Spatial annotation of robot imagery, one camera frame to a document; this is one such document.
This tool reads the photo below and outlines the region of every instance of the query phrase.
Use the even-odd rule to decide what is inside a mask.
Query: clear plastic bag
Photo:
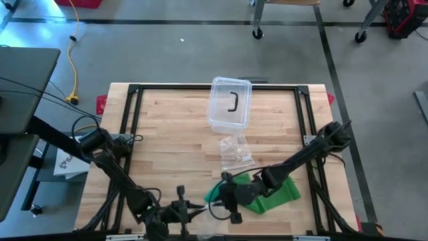
[[[244,134],[220,140],[221,169],[231,170],[254,165]]]
[[[211,203],[211,210],[218,217],[226,217],[228,211],[223,206],[215,207]],[[212,236],[222,235],[221,225],[224,221],[216,220],[208,210],[197,216],[197,239],[208,240]]]

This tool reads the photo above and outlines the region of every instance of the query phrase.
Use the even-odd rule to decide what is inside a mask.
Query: caster wheel
[[[260,28],[257,28],[257,34],[253,30],[253,37],[257,40],[263,37],[263,31]]]
[[[355,0],[343,0],[343,6],[350,7],[354,4]]]
[[[13,9],[12,4],[10,4],[10,3],[5,3],[5,8],[7,10],[12,10]]]
[[[41,211],[41,207],[38,205],[31,205],[31,209],[29,210],[29,212],[33,213],[33,218],[37,217],[37,215],[42,214],[43,212]]]
[[[367,39],[367,32],[364,32],[361,37],[358,37],[358,33],[355,35],[355,42],[358,44],[361,44],[362,42],[366,41]]]

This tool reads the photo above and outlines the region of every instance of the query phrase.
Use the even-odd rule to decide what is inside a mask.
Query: butcher block tabletop
[[[111,134],[119,133],[128,91],[127,83],[112,83],[101,127]],[[321,84],[308,85],[316,128],[333,121],[326,89]],[[144,90],[137,135],[144,140],[135,142],[129,176],[137,185],[162,190],[160,204],[166,206],[178,199],[176,187],[185,186],[185,199],[194,204],[204,204],[207,192],[220,180],[221,157],[219,141],[227,135],[217,134],[207,124],[209,90]],[[132,99],[128,129],[133,116]],[[306,109],[305,122],[310,133]],[[286,160],[302,146],[296,101],[292,91],[254,90],[248,128],[243,132],[255,161],[254,166],[272,165]],[[327,157],[324,166],[330,199],[349,225],[357,229],[352,199],[345,169],[335,157]],[[314,212],[310,197],[306,167],[290,174],[302,197],[267,211],[255,214],[243,207],[243,223],[218,222],[215,232],[237,235],[302,235],[315,229]],[[80,204],[75,228],[85,226],[106,199],[110,179],[103,170],[91,164]],[[322,223],[327,226],[324,206],[320,202]],[[109,227],[116,213],[115,204],[110,213]],[[208,212],[197,216],[187,227],[197,234],[198,227],[207,219]],[[170,224],[171,234],[180,234],[180,224]],[[144,224],[138,225],[126,204],[122,213],[121,231],[144,233]]]

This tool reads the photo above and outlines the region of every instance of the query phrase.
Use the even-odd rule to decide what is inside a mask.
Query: black table leg
[[[69,138],[59,130],[51,127],[40,118],[36,116],[31,118],[27,127],[27,132],[38,135],[40,139],[46,141],[47,143],[56,146],[73,157],[77,157],[84,161],[84,158],[78,149],[77,141]]]
[[[28,166],[40,169],[43,165],[43,159],[40,157],[32,156],[31,160],[29,160]]]

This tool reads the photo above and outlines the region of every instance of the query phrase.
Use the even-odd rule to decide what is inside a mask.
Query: green object
[[[248,173],[243,173],[237,177],[234,177],[233,180],[238,184],[248,184],[251,182]],[[213,197],[211,198],[212,201],[215,199],[215,197],[219,195],[219,187],[217,187],[216,189],[212,189],[208,192],[208,194],[204,198],[206,202],[208,202],[211,192],[213,192]],[[257,214],[263,214],[272,208],[278,207],[279,205],[282,205],[289,201],[299,199],[300,197],[301,195],[296,185],[294,185],[293,179],[291,177],[288,177],[282,183],[282,187],[277,190],[277,192],[275,192],[269,197],[260,196],[256,198],[251,204],[245,206],[245,208]]]

